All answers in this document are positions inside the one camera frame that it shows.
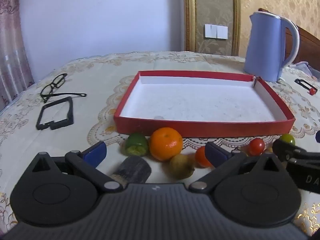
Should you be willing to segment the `red cherry tomato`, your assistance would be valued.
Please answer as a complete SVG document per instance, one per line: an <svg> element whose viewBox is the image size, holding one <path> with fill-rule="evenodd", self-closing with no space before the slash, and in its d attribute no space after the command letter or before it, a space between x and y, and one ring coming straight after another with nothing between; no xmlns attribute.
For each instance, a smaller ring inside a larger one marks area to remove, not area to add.
<svg viewBox="0 0 320 240"><path fill-rule="evenodd" d="M248 151L251 156L259 156L265 149L265 143L261 138L253 139L248 146Z"/></svg>
<svg viewBox="0 0 320 240"><path fill-rule="evenodd" d="M205 155L205 147L202 146L200 148L197 149L195 155L194 155L195 161L197 162L197 164L202 167L202 168L208 168L208 167L212 167L212 164L210 163L210 161L206 158Z"/></svg>
<svg viewBox="0 0 320 240"><path fill-rule="evenodd" d="M314 88L310 88L309 89L309 93L310 93L310 95L315 95L316 94L316 90Z"/></svg>

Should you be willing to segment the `green tomato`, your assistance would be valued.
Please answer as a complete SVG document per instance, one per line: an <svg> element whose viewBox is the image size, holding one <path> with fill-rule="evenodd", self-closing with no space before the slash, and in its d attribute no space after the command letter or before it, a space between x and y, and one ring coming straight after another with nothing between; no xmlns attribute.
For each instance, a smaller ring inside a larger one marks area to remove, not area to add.
<svg viewBox="0 0 320 240"><path fill-rule="evenodd" d="M286 142L288 144L292 144L292 145L296 144L294 137L292 135L290 135L290 134L281 135L279 140L284 141L284 142Z"/></svg>

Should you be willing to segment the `brown kiwi fruit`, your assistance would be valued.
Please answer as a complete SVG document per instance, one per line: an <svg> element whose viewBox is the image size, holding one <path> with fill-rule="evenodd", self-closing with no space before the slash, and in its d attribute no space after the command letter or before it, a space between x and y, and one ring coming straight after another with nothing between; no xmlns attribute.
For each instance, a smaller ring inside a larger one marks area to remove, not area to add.
<svg viewBox="0 0 320 240"><path fill-rule="evenodd" d="M194 170L194 161L188 155L178 154L171 158L169 162L170 174L179 180L191 177L194 173Z"/></svg>

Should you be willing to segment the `dark sugarcane piece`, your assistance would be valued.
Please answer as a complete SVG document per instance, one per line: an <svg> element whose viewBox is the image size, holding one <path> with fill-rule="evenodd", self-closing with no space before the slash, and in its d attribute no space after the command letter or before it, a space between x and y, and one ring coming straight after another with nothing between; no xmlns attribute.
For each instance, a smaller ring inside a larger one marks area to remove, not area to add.
<svg viewBox="0 0 320 240"><path fill-rule="evenodd" d="M110 175L123 188L128 184L143 184L151 175L150 165L139 156L127 157L119 167Z"/></svg>

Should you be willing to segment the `green pepper piece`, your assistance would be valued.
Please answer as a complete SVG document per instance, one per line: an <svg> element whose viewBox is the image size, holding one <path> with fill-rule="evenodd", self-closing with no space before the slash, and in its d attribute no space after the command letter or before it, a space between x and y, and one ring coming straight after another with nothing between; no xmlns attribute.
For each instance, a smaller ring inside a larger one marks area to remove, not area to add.
<svg viewBox="0 0 320 240"><path fill-rule="evenodd" d="M142 133L132 133L125 141L125 153L139 157L149 153L148 140Z"/></svg>

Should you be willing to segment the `orange mandarin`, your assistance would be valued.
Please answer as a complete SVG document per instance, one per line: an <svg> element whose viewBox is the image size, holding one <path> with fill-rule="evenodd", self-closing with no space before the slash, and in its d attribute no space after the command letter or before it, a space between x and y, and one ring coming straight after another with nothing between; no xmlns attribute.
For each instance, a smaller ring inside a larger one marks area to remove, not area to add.
<svg viewBox="0 0 320 240"><path fill-rule="evenodd" d="M173 128L163 127L152 133L149 138L150 154L158 161L167 161L181 153L183 138Z"/></svg>

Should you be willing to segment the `red shallow cardboard tray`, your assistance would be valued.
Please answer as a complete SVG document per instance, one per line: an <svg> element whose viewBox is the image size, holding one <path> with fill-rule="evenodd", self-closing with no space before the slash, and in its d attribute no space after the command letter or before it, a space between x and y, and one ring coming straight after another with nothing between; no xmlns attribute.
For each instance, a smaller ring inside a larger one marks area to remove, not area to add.
<svg viewBox="0 0 320 240"><path fill-rule="evenodd" d="M122 97L114 122L122 134L170 127L185 138L288 133L295 116L261 78L195 70L144 70Z"/></svg>

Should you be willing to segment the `cream embroidered tablecloth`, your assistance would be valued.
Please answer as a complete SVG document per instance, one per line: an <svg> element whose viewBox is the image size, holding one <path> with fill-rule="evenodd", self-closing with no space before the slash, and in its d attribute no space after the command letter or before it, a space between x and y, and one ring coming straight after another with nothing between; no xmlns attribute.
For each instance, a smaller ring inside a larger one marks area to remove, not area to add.
<svg viewBox="0 0 320 240"><path fill-rule="evenodd" d="M85 150L98 141L107 146L107 158L98 166L112 174L124 159L122 148L127 135L116 132L113 115L135 75L141 70L200 70L243 73L244 58L191 52L129 53L97 56L65 64L42 81L29 87L1 112L1 236L17 224L9 196L25 168L38 152L63 156L71 150ZM67 73L57 92L84 92L73 98L74 124L56 130L38 131L36 122L43 104L40 91L53 79ZM319 152L315 135L319 131L319 94L310 96L294 80L302 78L319 89L304 72L284 68L283 80L268 83L290 107L295 124L290 134L296 144ZM226 150L246 146L253 138L184 138L183 154L193 154L208 141ZM300 190L302 205L295 218L308 235L319 229L319 194Z"/></svg>

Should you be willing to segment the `black eyeglasses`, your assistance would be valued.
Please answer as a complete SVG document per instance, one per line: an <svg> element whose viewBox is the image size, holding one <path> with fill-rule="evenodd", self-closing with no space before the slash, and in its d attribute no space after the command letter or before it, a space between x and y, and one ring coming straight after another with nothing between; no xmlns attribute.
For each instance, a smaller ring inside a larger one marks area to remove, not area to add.
<svg viewBox="0 0 320 240"><path fill-rule="evenodd" d="M86 97L86 93L72 93L72 92L63 92L57 93L56 91L65 83L67 73L62 73L56 76L51 83L46 85L40 92L40 97L44 103L47 103L48 100L52 97L63 96L63 95L74 95L79 97Z"/></svg>

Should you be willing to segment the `pink and grey bedding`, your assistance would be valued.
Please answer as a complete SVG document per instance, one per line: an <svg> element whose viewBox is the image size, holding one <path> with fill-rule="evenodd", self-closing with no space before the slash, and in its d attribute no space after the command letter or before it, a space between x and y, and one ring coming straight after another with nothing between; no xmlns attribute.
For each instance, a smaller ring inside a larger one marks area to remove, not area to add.
<svg viewBox="0 0 320 240"><path fill-rule="evenodd" d="M310 66L310 64L306 61L300 61L298 63L294 63L292 67L295 69L301 70L302 72L304 72L305 74L307 74L308 76L312 77L317 81L320 80L320 71Z"/></svg>

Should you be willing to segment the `pink patterned curtain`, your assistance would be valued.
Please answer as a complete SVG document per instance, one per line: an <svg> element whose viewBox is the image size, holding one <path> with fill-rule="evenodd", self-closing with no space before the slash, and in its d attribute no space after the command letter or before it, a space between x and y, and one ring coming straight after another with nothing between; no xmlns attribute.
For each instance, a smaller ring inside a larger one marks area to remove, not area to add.
<svg viewBox="0 0 320 240"><path fill-rule="evenodd" d="M25 53L20 0L1 0L1 109L34 83Z"/></svg>

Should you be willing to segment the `wooden headboard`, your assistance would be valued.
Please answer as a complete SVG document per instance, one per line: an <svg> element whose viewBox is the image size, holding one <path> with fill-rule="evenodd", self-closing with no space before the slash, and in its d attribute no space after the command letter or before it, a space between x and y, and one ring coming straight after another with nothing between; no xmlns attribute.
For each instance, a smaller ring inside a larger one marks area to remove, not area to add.
<svg viewBox="0 0 320 240"><path fill-rule="evenodd" d="M300 61L308 62L313 68L319 70L319 39L314 38L307 31L298 27L299 36L300 36L300 46L298 54L293 61L293 63L298 63ZM289 54L292 49L293 38L289 31L286 29L286 47L285 47L285 58L289 57Z"/></svg>

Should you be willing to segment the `black rectangular plastic frame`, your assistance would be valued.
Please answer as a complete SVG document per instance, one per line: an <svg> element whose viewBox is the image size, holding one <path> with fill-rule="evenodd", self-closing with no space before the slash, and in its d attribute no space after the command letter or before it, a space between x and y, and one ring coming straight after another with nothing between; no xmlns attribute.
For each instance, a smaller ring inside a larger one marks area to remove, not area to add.
<svg viewBox="0 0 320 240"><path fill-rule="evenodd" d="M36 129L60 129L74 124L73 100L70 96L45 104L39 113Z"/></svg>

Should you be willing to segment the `red cherry tomato by frame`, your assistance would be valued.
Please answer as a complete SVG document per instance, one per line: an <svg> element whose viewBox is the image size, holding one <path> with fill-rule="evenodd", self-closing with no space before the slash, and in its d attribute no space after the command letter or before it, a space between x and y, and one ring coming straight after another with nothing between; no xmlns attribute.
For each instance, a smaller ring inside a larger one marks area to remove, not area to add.
<svg viewBox="0 0 320 240"><path fill-rule="evenodd" d="M309 93L310 93L310 95L315 95L316 94L316 90L314 88L310 88L309 89Z"/></svg>

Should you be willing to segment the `white wall switch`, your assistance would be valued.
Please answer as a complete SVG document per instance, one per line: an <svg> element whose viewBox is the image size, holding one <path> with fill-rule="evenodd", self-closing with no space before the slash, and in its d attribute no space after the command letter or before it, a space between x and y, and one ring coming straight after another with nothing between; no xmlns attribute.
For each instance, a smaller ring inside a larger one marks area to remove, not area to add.
<svg viewBox="0 0 320 240"><path fill-rule="evenodd" d="M227 40L228 39L228 27L224 26L224 25L205 24L204 25L204 37L219 39L219 40Z"/></svg>

